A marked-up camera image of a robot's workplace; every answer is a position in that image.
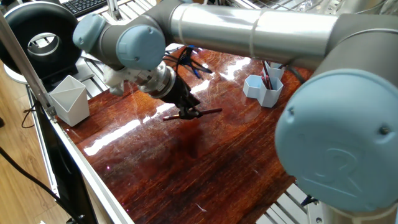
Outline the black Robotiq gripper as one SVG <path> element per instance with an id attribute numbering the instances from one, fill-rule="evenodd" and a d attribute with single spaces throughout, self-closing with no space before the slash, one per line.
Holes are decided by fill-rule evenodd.
<path id="1" fill-rule="evenodd" d="M 163 101 L 173 103 L 179 109 L 179 119 L 190 120 L 203 116 L 203 113 L 196 108 L 200 101 L 190 93 L 191 88 L 180 76 L 172 77 L 170 86 L 171 89 L 163 97 Z"/>

